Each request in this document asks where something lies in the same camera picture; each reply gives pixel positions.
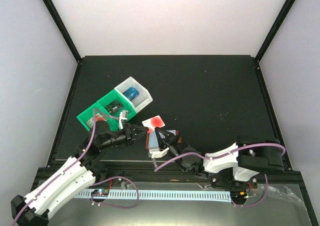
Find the brown leather card holder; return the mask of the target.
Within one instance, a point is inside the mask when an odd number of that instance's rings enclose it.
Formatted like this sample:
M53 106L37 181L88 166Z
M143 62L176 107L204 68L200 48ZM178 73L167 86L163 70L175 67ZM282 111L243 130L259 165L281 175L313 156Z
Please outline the brown leather card holder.
M174 134L175 136L179 134L179 131L177 130L168 130L168 132ZM165 136L162 133L159 133L159 135L161 139L165 138ZM179 136L178 143L181 143L181 142L182 142L182 138ZM157 146L159 146L159 144L158 144L157 135L155 131L148 133L146 137L146 145L145 145L146 150L149 150L149 148L156 148Z

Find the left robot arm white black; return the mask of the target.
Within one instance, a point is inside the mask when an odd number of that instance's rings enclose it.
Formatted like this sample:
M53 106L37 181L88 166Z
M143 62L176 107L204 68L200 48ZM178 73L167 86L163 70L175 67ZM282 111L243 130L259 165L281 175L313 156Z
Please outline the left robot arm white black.
M49 220L79 192L107 181L107 172L100 158L106 149L129 146L148 133L144 126L125 123L111 131L108 122L93 124L91 136L44 183L25 196L17 195L11 202L13 225L48 225Z

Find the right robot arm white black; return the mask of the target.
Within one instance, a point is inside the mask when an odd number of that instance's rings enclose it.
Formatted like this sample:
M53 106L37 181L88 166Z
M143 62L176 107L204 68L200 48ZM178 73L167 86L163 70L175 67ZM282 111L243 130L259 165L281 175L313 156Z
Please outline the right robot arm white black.
M197 177L211 177L218 187L240 187L262 173L284 171L286 148L276 139L239 136L229 147L201 154L184 141L177 132L156 128L149 137L148 155L155 162L165 156L171 158L155 171L176 163L183 172Z

